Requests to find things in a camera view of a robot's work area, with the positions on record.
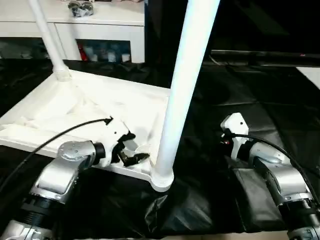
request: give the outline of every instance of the black tarp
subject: black tarp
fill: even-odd
[[[169,87],[172,76],[145,65],[66,63],[73,70],[161,87]],[[49,61],[0,62],[0,114],[51,71]],[[264,181],[252,169],[228,169],[219,147],[220,123],[240,112],[252,135],[285,147],[305,166],[316,168],[319,96],[316,86],[295,68],[202,66],[170,190],[158,193],[143,180],[89,169],[81,174],[72,203],[61,213],[57,234],[64,239],[109,239],[284,230]],[[26,154],[0,146],[0,183]],[[49,161],[35,156],[0,196],[0,232]],[[309,177],[319,193],[319,181]]]

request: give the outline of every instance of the table top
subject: table top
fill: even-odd
[[[86,17],[72,17],[69,1],[40,0],[49,23],[103,24],[103,25],[145,25],[144,2],[103,2],[93,4],[94,14]],[[28,0],[0,0],[0,22],[35,22]]]
[[[65,61],[70,69],[159,87],[172,72],[134,64]],[[47,60],[0,61],[0,115],[51,74]],[[285,147],[314,168],[320,156],[320,90],[294,67],[203,65],[173,166],[174,182],[155,192],[146,181],[91,168],[79,178],[60,219],[63,239],[161,238],[284,230],[264,180],[245,165],[229,169],[221,121],[240,112],[250,134]],[[0,183],[26,156],[0,146]],[[0,232],[48,157],[36,155],[0,195]],[[320,196],[319,180],[308,175]]]

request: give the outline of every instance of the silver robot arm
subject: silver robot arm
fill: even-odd
[[[234,134],[248,135],[249,132],[240,113],[228,116],[221,128]],[[249,166],[265,179],[288,228],[288,237],[291,240],[319,240],[318,208],[303,176],[291,165],[290,159],[263,142],[249,141],[246,137],[234,137],[232,141],[232,161],[248,161]]]
[[[123,161],[130,166],[145,159],[147,153],[128,157],[123,142],[132,141],[132,134],[121,121],[112,119],[101,129],[101,142],[69,141],[62,144],[56,158],[41,172],[22,206],[3,232],[0,240],[50,240],[52,229],[77,184],[79,173],[93,165],[106,167]]]

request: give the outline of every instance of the white shelf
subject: white shelf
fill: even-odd
[[[145,4],[132,1],[95,2],[92,16],[75,18],[68,9],[69,1],[41,0],[49,23],[145,25]],[[35,22],[27,0],[0,0],[0,22]]]

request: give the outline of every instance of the cable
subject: cable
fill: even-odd
[[[80,128],[84,125],[88,125],[88,124],[94,124],[94,123],[98,123],[98,122],[105,122],[106,124],[110,123],[111,119],[108,118],[102,118],[102,119],[97,119],[97,120],[92,120],[92,121],[86,121],[84,123],[81,123],[79,125],[73,126],[57,135],[55,135],[54,137],[50,138],[48,141],[46,141],[45,143],[41,144],[40,146],[38,146],[35,150],[33,150],[32,152],[29,153],[28,156],[26,156],[26,158],[20,162],[20,164],[9,174],[9,176],[4,180],[4,182],[1,184],[0,186],[0,193],[4,190],[4,188],[6,187],[6,185],[8,184],[8,182],[10,181],[10,179],[17,173],[17,171],[33,156],[35,155],[40,149],[42,149],[44,146],[46,146],[47,144],[51,143],[52,141],[56,140],[57,138],[61,137],[62,135]]]
[[[217,62],[211,55],[209,55],[209,58],[212,62],[214,62],[217,65],[221,65],[219,62]]]
[[[317,207],[318,208],[320,207],[319,198],[316,194],[315,189],[312,187],[304,169],[301,167],[301,165],[298,163],[298,161],[290,153],[288,153],[286,150],[284,150],[283,148],[277,146],[276,144],[274,144],[268,140],[265,140],[265,139],[257,137],[257,136],[231,133],[231,134],[226,135],[226,137],[231,137],[231,138],[242,137],[242,138],[253,139],[253,140],[256,140],[257,142],[265,143],[265,144],[277,149],[279,152],[283,153],[284,155],[286,155],[290,159],[290,161],[292,161],[294,163],[294,166],[297,168],[297,170],[301,173],[306,185],[309,187],[309,190],[310,190],[311,194],[313,195],[313,198],[317,204]]]

